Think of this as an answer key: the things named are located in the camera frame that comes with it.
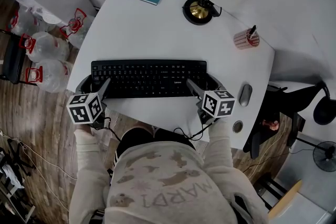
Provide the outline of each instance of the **pen holder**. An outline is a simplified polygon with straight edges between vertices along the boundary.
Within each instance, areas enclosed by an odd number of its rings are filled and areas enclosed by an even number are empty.
[[[238,49],[244,50],[257,47],[259,45],[260,40],[258,33],[255,32],[252,37],[248,38],[248,33],[250,31],[251,28],[235,34],[235,36],[233,37],[233,41]]]

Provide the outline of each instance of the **black pants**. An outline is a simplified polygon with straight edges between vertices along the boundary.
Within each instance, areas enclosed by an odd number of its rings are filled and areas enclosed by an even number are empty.
[[[121,154],[130,147],[158,141],[174,141],[188,145],[192,149],[195,149],[193,144],[182,134],[169,132],[164,129],[158,129],[155,133],[155,137],[153,137],[151,133],[143,128],[133,128],[125,133],[122,137],[121,142],[115,151],[116,153],[114,155],[113,164],[116,165]]]

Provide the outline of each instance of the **red handle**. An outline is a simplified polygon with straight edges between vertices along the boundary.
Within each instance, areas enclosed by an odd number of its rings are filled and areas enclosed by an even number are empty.
[[[37,75],[36,79],[29,81],[29,72],[31,70],[35,70]],[[26,82],[42,82],[43,81],[43,67],[40,66],[39,68],[26,68]]]
[[[19,11],[18,9],[15,11],[14,17],[11,19],[8,25],[8,29],[13,29],[14,26],[17,24],[17,20],[19,19]]]
[[[32,53],[34,47],[35,47],[35,43],[36,43],[36,39],[32,38],[29,35],[26,35],[25,33],[22,34],[20,41],[19,41],[19,47],[23,48],[23,49],[27,49],[29,53]],[[25,46],[24,44],[22,45],[23,39],[24,38],[28,38],[28,46]]]
[[[61,34],[62,34],[63,36],[65,36],[66,38],[69,38],[69,36],[70,36],[71,34],[75,34],[75,33],[77,33],[77,31],[83,26],[83,24],[84,24],[84,19],[85,19],[86,17],[87,17],[87,15],[85,14],[84,11],[82,11],[80,8],[76,8],[74,18],[71,19],[71,20],[69,21],[69,24],[68,24],[68,25],[64,25],[64,26],[60,27],[60,28],[59,28],[59,31],[61,32]],[[71,23],[71,21],[72,21],[72,23],[73,23],[73,22],[78,22],[78,26],[76,27],[76,29],[73,29],[73,28],[70,27],[70,23]],[[63,28],[65,28],[65,27],[69,27],[69,28],[71,29],[71,31],[69,31],[69,32],[70,32],[69,35],[67,34],[67,31],[66,31],[66,30],[63,30]]]

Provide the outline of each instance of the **plastic water jug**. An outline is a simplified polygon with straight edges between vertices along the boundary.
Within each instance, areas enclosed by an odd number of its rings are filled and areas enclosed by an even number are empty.
[[[61,27],[59,30],[73,46],[80,49],[93,19],[92,16],[86,15],[85,12],[77,8],[74,18],[69,21],[68,25]]]
[[[21,36],[19,46],[26,49],[26,54],[32,62],[40,62],[45,59],[57,59],[66,61],[69,57],[69,44],[52,36],[47,32],[38,32],[31,37],[28,36],[25,43],[22,40],[26,35]]]
[[[29,36],[40,31],[47,31],[49,25],[36,18],[29,9],[20,7],[19,10],[15,12],[14,17],[11,19],[8,29],[12,33],[21,36],[27,34]]]
[[[62,92],[67,88],[71,70],[72,64],[68,62],[42,60],[34,68],[26,69],[26,82],[36,83],[41,90],[47,92]]]

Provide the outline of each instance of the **lamp base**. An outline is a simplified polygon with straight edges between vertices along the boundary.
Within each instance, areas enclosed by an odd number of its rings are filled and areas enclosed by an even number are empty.
[[[210,13],[208,13],[208,15],[204,18],[198,18],[195,17],[192,13],[191,13],[191,8],[193,7],[193,3],[194,2],[198,2],[200,0],[187,0],[184,3],[184,6],[182,7],[182,12],[184,17],[192,24],[194,25],[205,25],[208,22],[211,21],[212,19],[212,15]]]

